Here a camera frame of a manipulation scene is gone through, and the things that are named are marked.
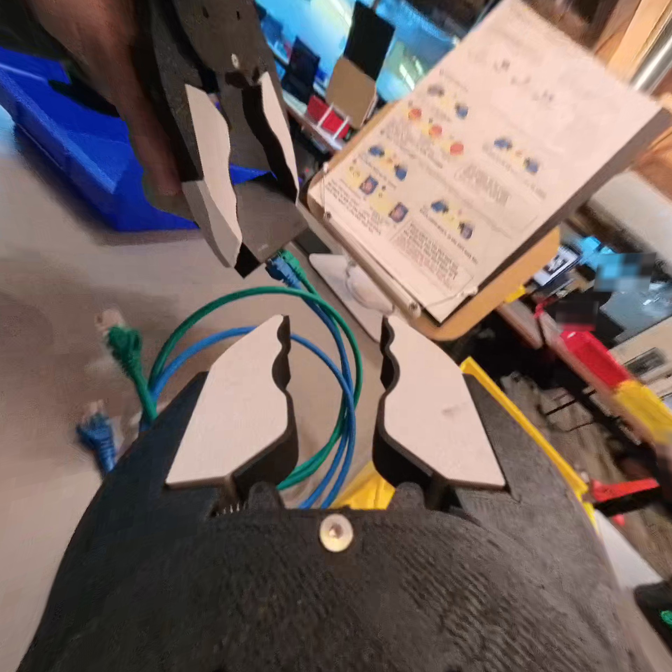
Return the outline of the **yellow plastic bin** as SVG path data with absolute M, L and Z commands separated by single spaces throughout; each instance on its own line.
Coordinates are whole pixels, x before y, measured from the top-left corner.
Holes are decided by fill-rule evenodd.
M 545 451 L 560 474 L 566 480 L 570 490 L 582 504 L 592 526 L 598 531 L 595 510 L 592 504 L 584 500 L 589 491 L 588 485 L 581 479 L 574 468 L 561 457 L 560 453 L 544 437 L 541 431 L 522 413 L 511 399 L 502 391 L 493 379 L 472 357 L 467 357 L 461 364 L 463 374 L 474 377 L 481 386 L 504 408 L 512 419 Z M 394 494 L 394 487 L 378 474 L 372 462 L 368 463 L 350 484 L 339 495 L 332 508 L 351 508 L 361 510 L 384 510 L 388 507 Z
M 648 386 L 625 380 L 615 388 L 614 399 L 653 443 L 671 444 L 671 410 Z

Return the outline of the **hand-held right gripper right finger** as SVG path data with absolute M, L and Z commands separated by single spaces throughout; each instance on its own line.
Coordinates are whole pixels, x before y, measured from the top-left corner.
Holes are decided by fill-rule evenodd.
M 424 499 L 454 489 L 506 492 L 508 484 L 464 374 L 442 349 L 397 316 L 382 321 L 384 391 L 372 460 L 394 487 Z

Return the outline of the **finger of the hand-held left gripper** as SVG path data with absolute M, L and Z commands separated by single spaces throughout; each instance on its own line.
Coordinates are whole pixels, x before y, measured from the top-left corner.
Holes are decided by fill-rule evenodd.
M 274 86 L 271 72 L 266 71 L 258 79 L 261 98 L 261 116 L 265 123 L 268 139 L 263 140 L 265 154 L 273 175 L 282 193 L 296 204 L 299 182 L 296 156 L 284 104 Z
M 235 267 L 242 249 L 237 195 L 230 176 L 231 139 L 224 116 L 201 89 L 189 84 L 185 92 L 196 137 L 200 173 L 183 183 L 194 222 L 225 267 Z

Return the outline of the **black monitor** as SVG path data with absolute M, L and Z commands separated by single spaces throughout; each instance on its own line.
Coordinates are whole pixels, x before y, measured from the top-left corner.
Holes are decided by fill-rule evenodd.
M 379 16 L 373 8 L 356 1 L 343 56 L 376 81 L 394 34 L 392 23 Z

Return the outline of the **red plastic bin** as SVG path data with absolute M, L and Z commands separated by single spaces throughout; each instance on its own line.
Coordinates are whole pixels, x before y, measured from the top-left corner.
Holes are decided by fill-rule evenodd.
M 609 389 L 615 390 L 627 380 L 632 380 L 630 372 L 592 332 L 564 330 L 560 339 L 568 352 Z

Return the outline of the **instruction sheet board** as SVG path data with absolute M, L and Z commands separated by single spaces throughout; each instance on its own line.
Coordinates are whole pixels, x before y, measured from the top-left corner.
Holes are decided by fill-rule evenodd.
M 420 332 L 503 280 L 671 124 L 525 1 L 502 1 L 325 164 L 308 204 Z

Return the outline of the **white stand base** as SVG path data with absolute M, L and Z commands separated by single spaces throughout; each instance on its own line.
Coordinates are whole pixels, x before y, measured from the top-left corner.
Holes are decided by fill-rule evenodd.
M 383 318 L 395 312 L 392 301 L 347 256 L 317 253 L 308 261 L 368 337 L 379 343 Z

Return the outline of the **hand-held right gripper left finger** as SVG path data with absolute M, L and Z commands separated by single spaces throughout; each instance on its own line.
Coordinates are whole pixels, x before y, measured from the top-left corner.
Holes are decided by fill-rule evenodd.
M 214 362 L 165 479 L 173 491 L 200 487 L 248 494 L 279 485 L 298 462 L 290 382 L 290 318 L 274 315 Z

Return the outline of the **person's left hand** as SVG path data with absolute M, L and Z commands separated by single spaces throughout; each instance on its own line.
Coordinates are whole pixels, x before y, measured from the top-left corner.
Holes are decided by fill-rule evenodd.
M 29 1 L 41 26 L 65 47 L 126 123 L 155 205 L 186 204 L 169 140 L 133 61 L 139 22 L 134 1 Z

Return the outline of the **blue plastic bin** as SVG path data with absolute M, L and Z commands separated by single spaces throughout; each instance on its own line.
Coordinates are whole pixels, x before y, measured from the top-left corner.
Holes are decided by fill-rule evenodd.
M 54 88 L 69 83 L 59 62 L 1 49 L 2 108 L 108 228 L 196 230 L 192 221 L 149 203 L 125 123 Z

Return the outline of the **small red box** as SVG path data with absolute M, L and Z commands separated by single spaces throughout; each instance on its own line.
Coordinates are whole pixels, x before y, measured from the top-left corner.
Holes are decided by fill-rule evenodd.
M 344 140 L 348 135 L 348 118 L 341 116 L 333 106 L 315 94 L 308 100 L 306 116 L 334 139 Z

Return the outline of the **metal rod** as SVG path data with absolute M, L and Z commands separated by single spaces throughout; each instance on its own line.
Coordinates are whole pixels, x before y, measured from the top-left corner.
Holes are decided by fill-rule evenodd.
M 655 38 L 638 65 L 630 87 L 643 93 L 652 93 L 671 70 L 671 22 Z

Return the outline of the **cardboard box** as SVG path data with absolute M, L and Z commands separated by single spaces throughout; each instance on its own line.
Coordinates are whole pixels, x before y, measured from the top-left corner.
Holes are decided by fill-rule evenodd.
M 378 103 L 376 83 L 343 55 L 334 65 L 325 100 L 350 127 L 360 130 Z

